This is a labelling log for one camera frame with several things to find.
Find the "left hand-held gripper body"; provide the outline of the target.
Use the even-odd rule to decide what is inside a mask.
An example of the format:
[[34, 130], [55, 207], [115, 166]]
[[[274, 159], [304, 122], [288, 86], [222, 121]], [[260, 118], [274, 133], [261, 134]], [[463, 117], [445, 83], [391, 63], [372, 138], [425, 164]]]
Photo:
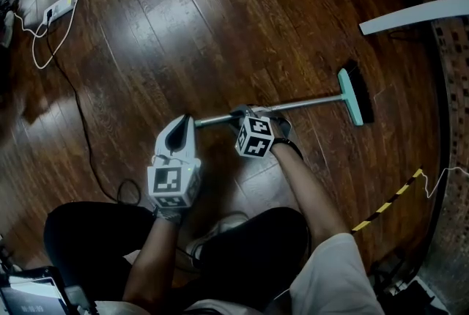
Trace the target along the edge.
[[158, 150], [147, 168], [148, 193], [158, 208], [190, 208], [199, 192], [202, 162], [194, 150]]

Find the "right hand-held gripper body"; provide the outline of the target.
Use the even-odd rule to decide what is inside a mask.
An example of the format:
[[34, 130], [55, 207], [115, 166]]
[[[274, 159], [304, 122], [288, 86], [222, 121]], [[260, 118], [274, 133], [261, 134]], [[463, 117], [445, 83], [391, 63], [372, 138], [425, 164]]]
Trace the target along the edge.
[[245, 158], [263, 158], [270, 150], [275, 136], [266, 116], [246, 116], [238, 133], [235, 149]]

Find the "person's right hand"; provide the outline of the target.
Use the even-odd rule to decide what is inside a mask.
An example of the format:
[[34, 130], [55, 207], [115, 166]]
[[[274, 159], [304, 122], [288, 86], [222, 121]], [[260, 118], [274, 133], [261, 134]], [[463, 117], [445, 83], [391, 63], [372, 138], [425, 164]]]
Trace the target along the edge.
[[282, 116], [273, 116], [270, 118], [270, 125], [272, 127], [275, 140], [288, 139], [292, 125], [288, 119]]

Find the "person's left hand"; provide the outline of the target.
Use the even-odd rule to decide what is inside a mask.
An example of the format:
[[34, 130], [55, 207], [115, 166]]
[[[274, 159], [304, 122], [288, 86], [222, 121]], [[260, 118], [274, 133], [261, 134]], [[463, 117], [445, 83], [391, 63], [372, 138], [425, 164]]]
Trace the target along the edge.
[[166, 220], [176, 226], [180, 226], [183, 219], [183, 210], [156, 207], [153, 211], [155, 219]]

